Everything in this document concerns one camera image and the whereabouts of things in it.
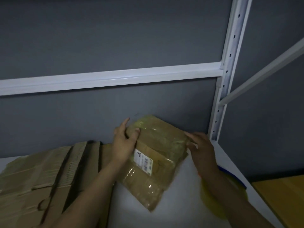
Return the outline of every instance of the plastic-wrapped package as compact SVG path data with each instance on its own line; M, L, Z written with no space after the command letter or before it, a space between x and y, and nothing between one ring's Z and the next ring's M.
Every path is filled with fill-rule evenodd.
M130 136L135 128L140 128L140 135L132 161L155 183L167 189L177 165L187 155L188 137L182 130L153 115L134 122L127 128L126 134Z
M111 144L101 146L103 165L110 161L111 149ZM163 188L130 160L121 169L117 180L149 211L155 209L164 192Z

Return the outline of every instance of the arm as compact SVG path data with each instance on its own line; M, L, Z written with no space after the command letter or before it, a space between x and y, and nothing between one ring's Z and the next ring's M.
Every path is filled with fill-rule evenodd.
M134 150L139 136L139 129L135 129L129 139L125 137L126 119L120 127L114 131L112 146L112 159L102 169L93 183L70 205L51 228L66 227L95 227L104 208L108 191L115 182L116 177Z
M185 134L198 144L188 144L193 162L215 198L223 206L228 221L233 228L274 228L219 171L214 147L204 133Z

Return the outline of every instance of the white horizontal bar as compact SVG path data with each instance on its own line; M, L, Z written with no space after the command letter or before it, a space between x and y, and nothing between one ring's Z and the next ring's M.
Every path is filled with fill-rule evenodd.
M222 76L221 62L0 80L0 96Z
M304 53L304 38L300 41L295 43L292 47L282 53L279 57L274 59L270 62L267 66L241 84L238 88L232 91L229 95L224 97L220 102L219 105L223 106L233 99L237 98L241 94L245 93L247 90L254 87L256 84L260 83L261 81L265 80L267 77L272 75L273 73L277 72L279 69L283 68L294 59L298 58Z

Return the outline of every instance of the hand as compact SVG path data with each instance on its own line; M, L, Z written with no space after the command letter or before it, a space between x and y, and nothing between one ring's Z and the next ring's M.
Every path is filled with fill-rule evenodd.
M207 135L200 132L185 132L185 134L198 145L196 148L191 142L187 144L199 175L205 180L214 177L214 174L219 173L219 169L215 160L214 147Z
M139 128L127 139L125 136L126 124L130 118L124 120L119 127L114 130L114 141L112 144L112 161L123 166L134 151L135 143L139 136Z

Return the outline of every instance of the barcode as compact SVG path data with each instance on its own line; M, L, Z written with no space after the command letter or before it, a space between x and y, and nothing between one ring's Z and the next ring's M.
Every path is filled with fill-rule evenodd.
M147 171L147 165L148 165L148 159L145 158L145 164L144 164L145 171Z

